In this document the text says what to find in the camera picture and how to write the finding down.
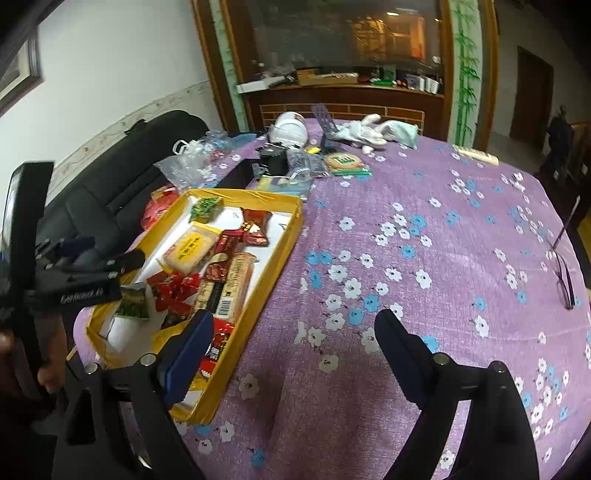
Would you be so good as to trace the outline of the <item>person's left hand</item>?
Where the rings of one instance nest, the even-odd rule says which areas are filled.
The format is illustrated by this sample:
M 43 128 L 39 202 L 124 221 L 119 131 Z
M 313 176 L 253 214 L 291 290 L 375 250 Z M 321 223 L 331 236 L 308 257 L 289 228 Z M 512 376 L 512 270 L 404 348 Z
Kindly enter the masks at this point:
M 46 359 L 37 372 L 37 381 L 49 394 L 57 393 L 65 383 L 65 362 L 68 353 L 67 336 L 60 314 L 45 317 L 50 327 L 44 342 Z M 14 367 L 15 337 L 10 330 L 1 331 L 1 393 L 18 396 L 20 384 Z

